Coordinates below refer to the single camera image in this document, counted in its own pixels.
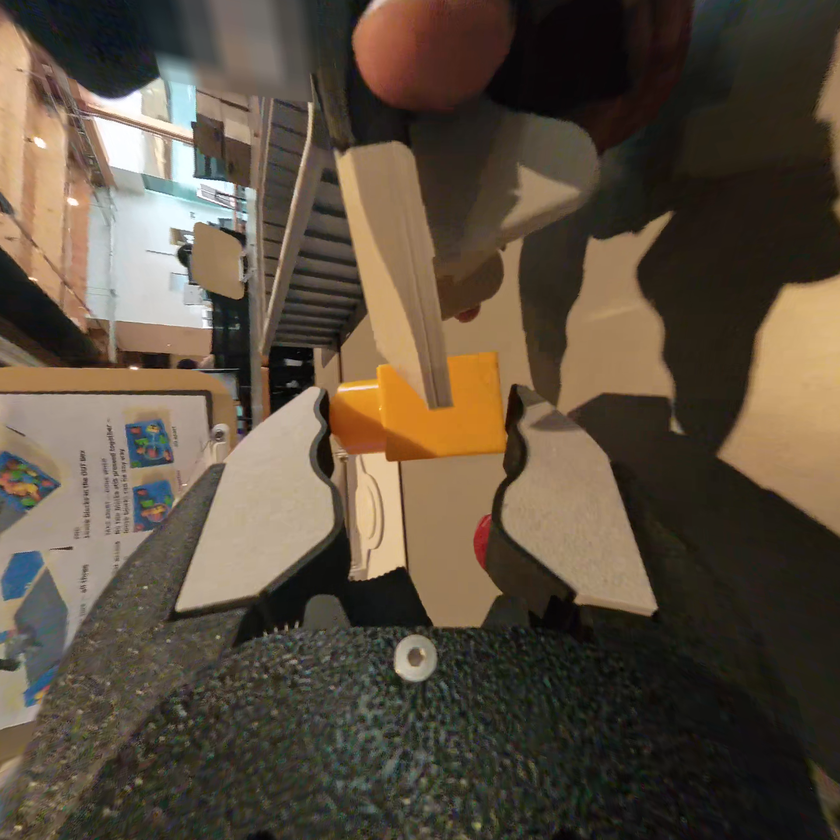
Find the instruction poster board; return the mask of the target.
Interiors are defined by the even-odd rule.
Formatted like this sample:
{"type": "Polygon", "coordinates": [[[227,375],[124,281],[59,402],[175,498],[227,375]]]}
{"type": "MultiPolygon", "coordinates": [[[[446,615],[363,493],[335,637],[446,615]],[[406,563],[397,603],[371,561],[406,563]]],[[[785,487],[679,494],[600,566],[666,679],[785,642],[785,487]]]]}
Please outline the instruction poster board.
{"type": "Polygon", "coordinates": [[[124,561],[236,445],[226,384],[201,371],[3,367],[2,770],[124,561]]]}

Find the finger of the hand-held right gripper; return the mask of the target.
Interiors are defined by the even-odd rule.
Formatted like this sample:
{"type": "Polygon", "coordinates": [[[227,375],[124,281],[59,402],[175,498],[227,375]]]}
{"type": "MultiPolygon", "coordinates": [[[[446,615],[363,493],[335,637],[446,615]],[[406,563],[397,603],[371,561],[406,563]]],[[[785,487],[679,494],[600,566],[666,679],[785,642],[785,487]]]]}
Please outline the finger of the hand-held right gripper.
{"type": "Polygon", "coordinates": [[[430,410],[454,404],[413,152],[391,141],[334,155],[376,347],[430,410]]]}
{"type": "Polygon", "coordinates": [[[599,179],[599,155],[581,126],[492,101],[424,115],[410,138],[444,320],[492,297],[500,252],[576,212],[599,179]]]}

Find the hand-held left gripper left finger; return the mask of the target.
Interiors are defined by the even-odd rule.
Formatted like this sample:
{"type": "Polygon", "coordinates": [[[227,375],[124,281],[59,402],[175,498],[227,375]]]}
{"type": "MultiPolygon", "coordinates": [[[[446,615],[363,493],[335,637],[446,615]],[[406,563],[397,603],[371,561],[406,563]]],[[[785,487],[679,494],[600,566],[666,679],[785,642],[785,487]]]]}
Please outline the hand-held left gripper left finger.
{"type": "Polygon", "coordinates": [[[178,618],[244,607],[302,623],[349,576],[343,500],[332,480],[329,394],[312,386],[226,457],[181,590],[178,618]]]}

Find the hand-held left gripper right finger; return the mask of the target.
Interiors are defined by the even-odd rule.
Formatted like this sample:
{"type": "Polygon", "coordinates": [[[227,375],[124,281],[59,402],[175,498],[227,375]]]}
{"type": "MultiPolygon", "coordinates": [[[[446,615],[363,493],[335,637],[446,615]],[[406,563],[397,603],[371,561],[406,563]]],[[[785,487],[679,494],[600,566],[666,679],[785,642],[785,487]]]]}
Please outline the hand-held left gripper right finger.
{"type": "Polygon", "coordinates": [[[511,388],[506,429],[485,554],[497,588],[539,617],[565,604],[654,615],[654,590],[599,444],[524,385],[511,388]]]}

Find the person's right hand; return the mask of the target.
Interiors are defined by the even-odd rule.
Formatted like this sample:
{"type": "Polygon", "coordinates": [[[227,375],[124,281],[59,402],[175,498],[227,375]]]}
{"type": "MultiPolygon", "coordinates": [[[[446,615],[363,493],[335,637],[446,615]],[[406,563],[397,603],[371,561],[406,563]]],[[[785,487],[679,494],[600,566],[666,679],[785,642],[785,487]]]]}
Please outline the person's right hand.
{"type": "Polygon", "coordinates": [[[367,88],[394,109],[443,112],[479,95],[511,48],[508,1],[372,2],[353,28],[367,88]]]}

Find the yellow single-stud block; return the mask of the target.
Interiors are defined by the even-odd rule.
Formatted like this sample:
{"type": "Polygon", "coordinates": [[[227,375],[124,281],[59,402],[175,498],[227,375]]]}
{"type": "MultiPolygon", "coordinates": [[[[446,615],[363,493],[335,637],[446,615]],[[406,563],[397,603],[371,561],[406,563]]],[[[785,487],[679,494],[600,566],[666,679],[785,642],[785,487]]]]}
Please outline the yellow single-stud block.
{"type": "Polygon", "coordinates": [[[332,435],[350,455],[390,462],[503,453],[507,445],[498,354],[448,358],[454,404],[430,409],[389,365],[343,383],[330,401],[332,435]]]}

